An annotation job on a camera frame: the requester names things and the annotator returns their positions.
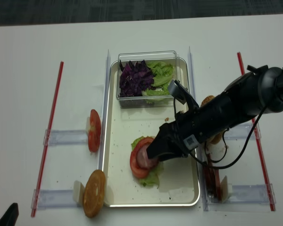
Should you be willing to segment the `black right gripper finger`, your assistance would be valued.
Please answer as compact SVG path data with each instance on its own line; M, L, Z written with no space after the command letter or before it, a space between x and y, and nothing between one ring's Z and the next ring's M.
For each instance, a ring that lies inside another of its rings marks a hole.
M168 153L159 153L157 155L157 158L159 161L167 161L170 159L175 159L175 158L187 158L188 155L184 154L184 153L172 153L172 152L168 152Z
M147 148L147 155L149 159L157 158L159 153L171 152L166 139L156 136Z

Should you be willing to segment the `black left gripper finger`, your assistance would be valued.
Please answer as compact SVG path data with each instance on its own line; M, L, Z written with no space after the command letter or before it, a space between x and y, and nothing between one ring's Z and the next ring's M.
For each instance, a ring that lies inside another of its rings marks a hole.
M15 226L18 216L18 204L14 202L0 218L0 226Z

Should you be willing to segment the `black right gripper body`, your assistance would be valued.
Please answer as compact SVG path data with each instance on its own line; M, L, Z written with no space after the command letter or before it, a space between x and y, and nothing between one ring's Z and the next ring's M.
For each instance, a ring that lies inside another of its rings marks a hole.
M203 143L203 128L199 110L175 113L175 120L159 127L159 136L168 142L173 153L191 154Z

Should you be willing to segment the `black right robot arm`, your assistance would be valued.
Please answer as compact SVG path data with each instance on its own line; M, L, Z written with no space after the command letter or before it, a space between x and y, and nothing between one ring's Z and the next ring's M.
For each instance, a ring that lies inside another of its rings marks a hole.
M188 105L175 121L164 123L147 148L148 158L165 161L187 157L194 148L228 128L247 122L260 113L283 111L283 68L248 66L218 96L199 106L179 82L172 80L168 89L175 100Z

